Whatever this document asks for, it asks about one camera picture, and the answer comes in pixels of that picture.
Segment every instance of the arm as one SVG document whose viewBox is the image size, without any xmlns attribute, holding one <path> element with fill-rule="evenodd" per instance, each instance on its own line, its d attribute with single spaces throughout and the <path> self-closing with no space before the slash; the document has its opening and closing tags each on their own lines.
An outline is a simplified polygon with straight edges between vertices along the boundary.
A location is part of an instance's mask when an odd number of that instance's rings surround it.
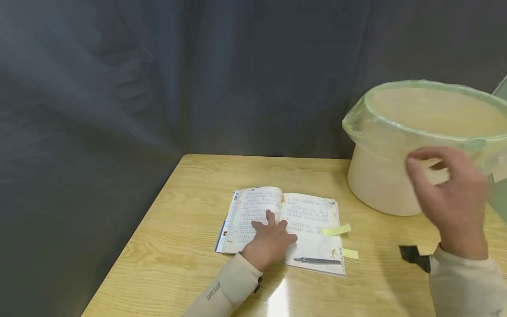
<svg viewBox="0 0 507 317">
<path fill-rule="evenodd" d="M 429 290 L 438 317 L 500 317 L 507 298 L 493 259 L 464 259 L 440 247 L 431 257 Z"/>
<path fill-rule="evenodd" d="M 441 159 L 450 179 L 433 185 L 418 160 Z M 440 232 L 431 257 L 429 288 L 437 317 L 500 317 L 507 287 L 489 257 L 484 235 L 488 181 L 455 148 L 420 148 L 409 153 L 407 174 L 421 209 Z"/>
<path fill-rule="evenodd" d="M 252 221 L 257 230 L 253 240 L 224 266 L 183 317 L 229 317 L 255 290 L 262 272 L 285 259 L 288 247 L 298 237 L 286 232 L 287 221 L 276 224 L 275 214 L 269 210 L 266 219 L 267 226 Z"/>
<path fill-rule="evenodd" d="M 262 273 L 236 254 L 183 317 L 228 317 L 257 287 Z"/>
</svg>

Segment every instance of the right hand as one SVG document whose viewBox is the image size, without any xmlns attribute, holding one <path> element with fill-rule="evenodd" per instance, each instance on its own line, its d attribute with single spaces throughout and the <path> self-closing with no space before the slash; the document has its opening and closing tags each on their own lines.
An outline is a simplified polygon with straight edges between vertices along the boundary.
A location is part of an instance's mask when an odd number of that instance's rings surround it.
<svg viewBox="0 0 507 317">
<path fill-rule="evenodd" d="M 441 159 L 450 179 L 433 185 L 419 160 Z M 484 212 L 488 180 L 465 152 L 451 147 L 423 147 L 407 155 L 407 174 L 423 213 L 440 231 L 441 247 L 466 259 L 485 260 L 488 245 L 484 236 Z"/>
<path fill-rule="evenodd" d="M 287 233 L 287 221 L 282 220 L 276 224 L 275 214 L 270 210 L 266 210 L 266 219 L 267 226 L 262 222 L 252 221 L 257 234 L 241 252 L 242 256 L 260 272 L 264 272 L 272 264 L 285 260 L 288 247 L 298 240 L 295 234 Z"/>
</svg>

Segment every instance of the white bucket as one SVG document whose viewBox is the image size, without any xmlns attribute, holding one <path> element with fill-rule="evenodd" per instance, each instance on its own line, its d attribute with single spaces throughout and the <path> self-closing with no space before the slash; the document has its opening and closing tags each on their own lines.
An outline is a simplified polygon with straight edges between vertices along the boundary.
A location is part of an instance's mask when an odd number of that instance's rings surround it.
<svg viewBox="0 0 507 317">
<path fill-rule="evenodd" d="M 463 86 L 428 81 L 377 86 L 351 109 L 343 127 L 356 142 L 350 189 L 370 207 L 397 216 L 421 212 L 405 172 L 410 151 L 420 146 L 464 148 L 485 170 L 507 158 L 507 102 Z M 433 184 L 449 177 L 447 170 L 426 169 L 426 174 Z"/>
</svg>

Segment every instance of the gray curtain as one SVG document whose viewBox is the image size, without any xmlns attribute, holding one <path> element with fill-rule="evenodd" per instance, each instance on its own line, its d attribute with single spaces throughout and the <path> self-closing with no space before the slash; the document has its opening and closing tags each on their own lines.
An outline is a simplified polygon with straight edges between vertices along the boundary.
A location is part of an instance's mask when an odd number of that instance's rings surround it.
<svg viewBox="0 0 507 317">
<path fill-rule="evenodd" d="M 372 1 L 344 113 L 384 82 L 427 79 L 492 93 L 507 73 L 507 2 Z M 338 138 L 338 156 L 353 142 Z"/>
<path fill-rule="evenodd" d="M 492 91 L 506 9 L 2 2 L 0 315 L 79 316 L 182 154 L 349 158 L 341 119 L 373 85 Z"/>
</svg>

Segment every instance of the beige sleeve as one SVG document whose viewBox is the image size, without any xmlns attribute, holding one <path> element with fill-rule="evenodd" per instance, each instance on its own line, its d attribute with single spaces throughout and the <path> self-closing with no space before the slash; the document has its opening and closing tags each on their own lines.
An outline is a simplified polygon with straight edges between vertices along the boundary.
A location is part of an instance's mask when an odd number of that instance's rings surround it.
<svg viewBox="0 0 507 317">
<path fill-rule="evenodd" d="M 229 317 L 255 290 L 261 276 L 244 257 L 236 254 L 183 317 Z"/>
<path fill-rule="evenodd" d="M 431 256 L 429 289 L 437 317 L 501 317 L 507 287 L 493 259 L 467 260 L 440 247 Z"/>
</svg>

